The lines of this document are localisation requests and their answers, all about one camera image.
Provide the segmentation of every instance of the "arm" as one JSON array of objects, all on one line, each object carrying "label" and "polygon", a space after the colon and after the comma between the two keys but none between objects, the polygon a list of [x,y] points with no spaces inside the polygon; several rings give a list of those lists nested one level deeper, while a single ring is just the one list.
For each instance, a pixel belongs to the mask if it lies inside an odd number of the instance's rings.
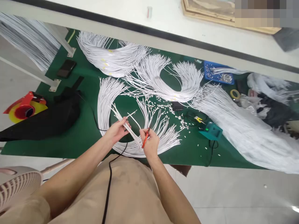
[{"label": "arm", "polygon": [[122,121],[114,123],[93,146],[51,177],[35,193],[46,199],[52,218],[63,212],[112,146],[129,133],[123,127],[125,122],[130,126],[125,117]]},{"label": "arm", "polygon": [[[144,141],[147,129],[141,129],[140,135]],[[144,146],[144,153],[149,162],[160,192],[161,203],[167,213],[169,219],[174,224],[198,223],[200,221],[187,198],[169,175],[162,161],[158,157],[157,150],[159,145],[159,137],[150,129],[150,138]]]}]

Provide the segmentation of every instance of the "forearm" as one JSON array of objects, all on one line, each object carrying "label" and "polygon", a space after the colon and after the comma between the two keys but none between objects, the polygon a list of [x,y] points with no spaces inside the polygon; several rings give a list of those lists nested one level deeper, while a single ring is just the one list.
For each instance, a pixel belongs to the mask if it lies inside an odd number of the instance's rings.
[{"label": "forearm", "polygon": [[199,223],[200,221],[187,198],[169,175],[159,157],[150,159],[162,205],[174,224]]},{"label": "forearm", "polygon": [[102,137],[40,187],[36,194],[47,200],[52,217],[63,212],[112,146],[112,141]]}]

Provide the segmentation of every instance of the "red scissors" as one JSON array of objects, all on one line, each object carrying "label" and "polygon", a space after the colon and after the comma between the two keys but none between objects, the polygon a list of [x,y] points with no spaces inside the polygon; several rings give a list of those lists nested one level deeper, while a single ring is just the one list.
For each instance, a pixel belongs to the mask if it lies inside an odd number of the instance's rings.
[{"label": "red scissors", "polygon": [[145,142],[146,142],[146,140],[147,140],[147,138],[148,138],[148,136],[149,136],[149,131],[150,131],[150,128],[151,128],[151,127],[152,127],[152,124],[150,124],[149,128],[147,129],[147,133],[146,133],[146,135],[145,135],[145,139],[144,139],[144,142],[143,142],[143,144],[142,144],[142,148],[144,147]]}]

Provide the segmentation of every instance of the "yellow tape roll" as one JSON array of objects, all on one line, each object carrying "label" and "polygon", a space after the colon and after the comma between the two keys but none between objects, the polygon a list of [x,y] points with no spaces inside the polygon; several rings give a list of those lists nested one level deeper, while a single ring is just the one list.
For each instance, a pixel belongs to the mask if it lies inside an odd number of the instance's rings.
[{"label": "yellow tape roll", "polygon": [[240,98],[240,93],[239,93],[238,90],[231,90],[231,91],[230,91],[230,95],[231,95],[232,98],[234,98],[234,99],[236,99],[236,100]]},{"label": "yellow tape roll", "polygon": [[[35,101],[31,101],[30,105],[34,107],[35,112],[32,116],[38,114],[39,112],[42,112],[43,110],[47,109],[48,107],[44,104],[40,104],[38,102]],[[17,105],[15,105],[13,108],[11,108],[11,110],[9,111],[9,119],[13,122],[13,123],[19,123],[20,121],[24,120],[24,119],[19,119],[15,116],[15,111],[16,109],[20,106],[20,103],[18,103]]]}]

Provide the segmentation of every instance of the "blue tray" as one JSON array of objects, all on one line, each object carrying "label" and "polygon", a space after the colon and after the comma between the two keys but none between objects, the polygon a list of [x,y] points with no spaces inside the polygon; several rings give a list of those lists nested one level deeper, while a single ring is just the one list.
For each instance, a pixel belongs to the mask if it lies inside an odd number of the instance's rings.
[{"label": "blue tray", "polygon": [[[205,61],[204,62],[204,68],[205,68],[205,78],[207,80],[213,80],[215,82],[221,82],[221,83],[230,84],[230,85],[233,85],[235,83],[234,76],[233,76],[232,73],[220,73],[220,74],[217,74],[217,75],[212,74],[211,68],[231,68],[229,66],[214,63],[214,62]],[[223,74],[225,74],[228,77],[231,76],[231,81],[226,82],[226,81],[221,80]]]}]

